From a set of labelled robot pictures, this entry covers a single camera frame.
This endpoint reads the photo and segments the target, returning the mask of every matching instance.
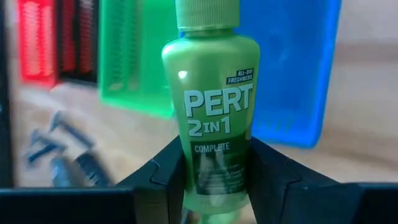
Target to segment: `wooden surface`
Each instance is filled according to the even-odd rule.
[[[307,151],[275,148],[342,182],[398,182],[397,6],[395,0],[344,1],[319,145]],[[35,128],[47,129],[58,110],[67,111],[77,126],[96,139],[98,152],[115,181],[134,172],[177,135],[172,121],[102,105],[95,89],[63,84],[45,91],[21,85],[17,55],[11,47],[19,186],[50,185],[49,158],[31,170],[23,158],[29,133]],[[251,213],[245,216],[250,223]]]

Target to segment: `black frame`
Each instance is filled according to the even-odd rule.
[[[14,186],[6,14],[6,1],[0,0],[0,188]]]
[[[64,1],[74,1],[75,16],[73,19],[73,40],[75,41],[75,71],[63,72],[62,71],[62,37],[63,37],[63,26],[62,26],[62,5]],[[65,80],[73,83],[81,83],[86,85],[95,86],[97,84],[97,35],[98,35],[98,0],[91,0],[93,2],[93,27],[92,27],[92,41],[93,41],[93,52],[92,52],[92,63],[93,70],[88,73],[80,73],[78,71],[80,67],[80,1],[81,0],[56,0],[55,1],[55,14],[56,14],[56,25],[57,25],[57,62],[58,62],[58,74],[61,80]]]
[[[0,223],[177,224],[185,159],[175,138],[110,188],[12,189],[5,0],[0,0]],[[398,223],[398,184],[340,184],[252,139],[247,188],[261,224]]]

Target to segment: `bottle label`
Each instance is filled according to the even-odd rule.
[[[225,195],[245,188],[254,102],[254,69],[226,79],[227,88],[184,91],[197,194]]]
[[[245,149],[249,144],[246,133],[219,141],[191,141],[197,193],[223,195],[243,191]]]

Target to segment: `dark green label panel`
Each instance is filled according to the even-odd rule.
[[[243,191],[249,145],[246,133],[217,141],[192,141],[197,193],[223,195]]]

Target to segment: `plastic basket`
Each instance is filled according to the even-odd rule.
[[[163,47],[178,38],[174,0],[99,5],[99,88],[109,105],[173,116]]]
[[[60,78],[72,82],[96,83],[94,54],[94,0],[57,1],[57,48]]]
[[[340,0],[241,2],[238,32],[261,46],[253,135],[316,145],[322,130]]]
[[[18,0],[21,76],[24,83],[57,83],[55,0]]]

